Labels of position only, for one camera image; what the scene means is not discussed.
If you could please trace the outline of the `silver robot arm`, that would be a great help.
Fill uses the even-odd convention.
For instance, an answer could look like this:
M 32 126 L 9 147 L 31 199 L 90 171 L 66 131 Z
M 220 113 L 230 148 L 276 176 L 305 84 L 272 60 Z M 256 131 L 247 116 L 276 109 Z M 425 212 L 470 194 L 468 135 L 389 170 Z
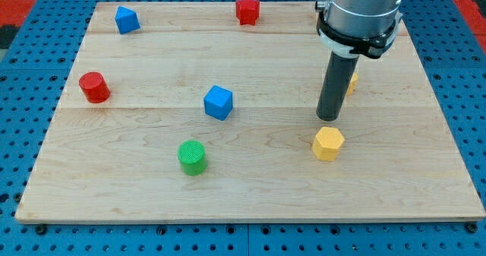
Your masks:
M 393 44 L 402 0 L 317 0 L 316 30 L 331 51 L 316 114 L 332 122 L 340 114 L 358 59 L 380 58 Z

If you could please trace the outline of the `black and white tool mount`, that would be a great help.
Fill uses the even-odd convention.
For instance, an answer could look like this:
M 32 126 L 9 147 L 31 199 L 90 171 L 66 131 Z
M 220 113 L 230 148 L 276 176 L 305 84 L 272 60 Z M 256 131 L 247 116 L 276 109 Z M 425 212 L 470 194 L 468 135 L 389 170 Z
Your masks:
M 399 32 L 402 14 L 397 13 L 390 27 L 374 37 L 346 36 L 329 26 L 324 20 L 324 13 L 317 16 L 316 30 L 320 41 L 333 53 L 343 58 L 380 58 L 394 43 Z

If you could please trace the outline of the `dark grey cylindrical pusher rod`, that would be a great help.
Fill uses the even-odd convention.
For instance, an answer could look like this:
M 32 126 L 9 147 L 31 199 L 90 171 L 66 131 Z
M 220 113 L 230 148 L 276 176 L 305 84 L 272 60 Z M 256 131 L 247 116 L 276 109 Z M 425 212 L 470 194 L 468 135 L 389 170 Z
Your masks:
M 339 117 L 357 62 L 358 56 L 344 58 L 331 53 L 316 108 L 318 118 L 332 122 Z

